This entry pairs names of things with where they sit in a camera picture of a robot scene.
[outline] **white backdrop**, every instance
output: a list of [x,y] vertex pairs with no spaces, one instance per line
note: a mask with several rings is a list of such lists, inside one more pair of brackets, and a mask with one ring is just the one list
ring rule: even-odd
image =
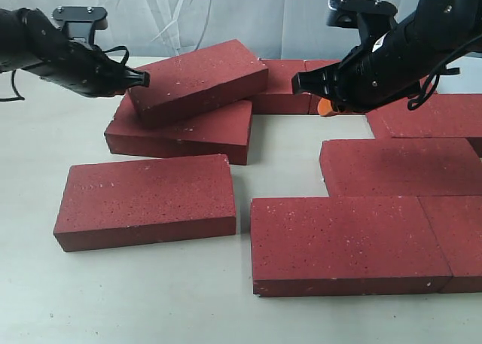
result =
[[[397,20],[418,0],[388,0]],[[355,30],[325,25],[328,0],[0,0],[0,8],[39,8],[50,16],[59,5],[103,6],[109,28],[102,48],[128,46],[132,55],[174,56],[238,38],[271,59],[340,59],[358,44]]]

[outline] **robotic arm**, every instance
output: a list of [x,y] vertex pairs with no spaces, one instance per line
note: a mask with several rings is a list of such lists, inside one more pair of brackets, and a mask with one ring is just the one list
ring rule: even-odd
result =
[[482,0],[419,0],[400,23],[389,2],[330,0],[329,8],[328,25],[357,29],[361,44],[341,62],[296,74],[292,86],[294,94],[327,99],[335,113],[366,113],[403,98],[415,110],[440,76],[460,73],[447,64],[482,51]]
[[[86,97],[122,95],[134,86],[149,86],[149,74],[126,66],[126,47],[102,51],[94,44],[96,30],[107,28],[107,12],[98,7],[58,7],[55,27],[39,10],[0,9],[0,73],[12,72],[16,97],[21,100],[14,77],[17,69],[33,73]],[[106,53],[125,50],[121,62]]]

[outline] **wire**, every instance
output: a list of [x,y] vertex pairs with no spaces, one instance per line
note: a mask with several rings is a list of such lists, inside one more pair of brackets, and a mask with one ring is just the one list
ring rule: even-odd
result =
[[[455,57],[459,55],[460,52],[464,51],[468,46],[472,45],[476,41],[482,39],[482,34],[476,36],[475,38],[471,39],[470,41],[464,43],[457,49],[455,49],[449,56],[447,56],[444,60],[442,60],[440,63],[438,63],[435,68],[432,69],[430,72],[430,75],[427,77],[425,80],[423,86],[422,86],[422,92],[420,92],[419,96],[416,97],[415,99],[411,99],[408,102],[408,109],[410,111],[415,111],[417,108],[422,106],[425,102],[427,102],[430,97],[434,94],[435,90],[437,89],[438,82],[440,80],[441,72],[442,69],[444,69],[447,64]],[[427,93],[427,89],[429,88],[430,83],[433,81],[435,78],[435,83],[433,88],[430,90],[429,93]]]
[[17,87],[15,87],[15,74],[17,73],[17,70],[12,71],[12,74],[10,76],[10,84],[12,86],[12,90],[15,93],[15,97],[12,98],[0,98],[0,102],[12,102],[12,101],[25,101],[25,98],[23,98],[20,93],[18,93]]

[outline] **black robotic arm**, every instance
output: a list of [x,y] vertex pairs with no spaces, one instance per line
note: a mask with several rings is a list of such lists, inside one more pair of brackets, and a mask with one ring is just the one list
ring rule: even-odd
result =
[[410,98],[408,109],[415,110],[440,76],[459,74],[447,64],[482,51],[481,0],[419,0],[400,23],[389,2],[330,0],[329,8],[328,25],[357,29],[361,44],[341,62],[296,74],[292,86],[295,94],[329,100],[334,112],[366,113],[402,98]]
[[[54,26],[40,10],[0,9],[0,73],[17,69],[33,73],[86,97],[122,95],[134,86],[149,86],[149,74],[126,66],[129,52],[120,46],[102,51],[94,44],[96,30],[107,28],[107,12],[101,7],[58,7]],[[125,50],[121,62],[106,55]]]

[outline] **white table surface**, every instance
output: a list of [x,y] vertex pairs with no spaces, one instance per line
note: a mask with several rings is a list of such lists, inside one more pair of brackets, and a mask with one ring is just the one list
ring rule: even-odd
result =
[[[482,60],[460,62],[465,75],[442,93],[481,89]],[[250,164],[232,168],[239,235],[66,254],[52,229],[70,165],[139,157],[111,155],[103,137],[120,97],[85,99],[24,72],[17,86],[26,101],[0,104],[0,343],[480,342],[482,294],[252,295],[250,199],[326,196],[321,143],[373,138],[363,117],[256,116]]]

